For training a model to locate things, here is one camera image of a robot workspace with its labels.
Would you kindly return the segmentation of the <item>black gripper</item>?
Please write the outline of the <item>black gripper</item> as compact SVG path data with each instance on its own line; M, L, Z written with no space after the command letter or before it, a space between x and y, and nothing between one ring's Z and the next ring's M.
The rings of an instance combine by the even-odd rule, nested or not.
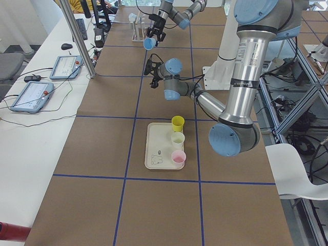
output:
M154 61L153 56L156 56L159 61ZM152 53L148 58L145 69L143 71L144 75L153 75L152 81L150 83L151 88L156 89L159 86L160 77L158 77L158 68L162 65L162 59L155 53Z
M155 35L157 37L157 41L163 41L166 36L163 31L166 24L166 19L157 14L150 14L149 19L152 20L154 24L152 28L147 28L146 36L152 38Z

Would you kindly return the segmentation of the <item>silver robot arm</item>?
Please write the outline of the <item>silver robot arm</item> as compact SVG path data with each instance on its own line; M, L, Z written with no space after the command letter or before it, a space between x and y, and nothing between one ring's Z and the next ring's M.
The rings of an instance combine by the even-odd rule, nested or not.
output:
M178 11L174 6L174 1L163 0L159 6L157 13L149 15L149 19L154 22L153 26L147 28L146 37L152 38L156 36L157 42L162 42L166 36L164 27L167 19L171 19L179 28L185 29L190 20L198 13L202 12L207 6L207 0L192 1L192 5L183 12Z
M230 80L228 101L221 103L201 85L180 78L182 64L172 58L156 63L147 60L144 74L153 76L151 87L164 82L166 100L190 97L217 120L209 132L212 149L222 156L236 156L253 149L260 131L250 117L263 62L271 41L296 37L308 1L237 1L233 16L239 38Z

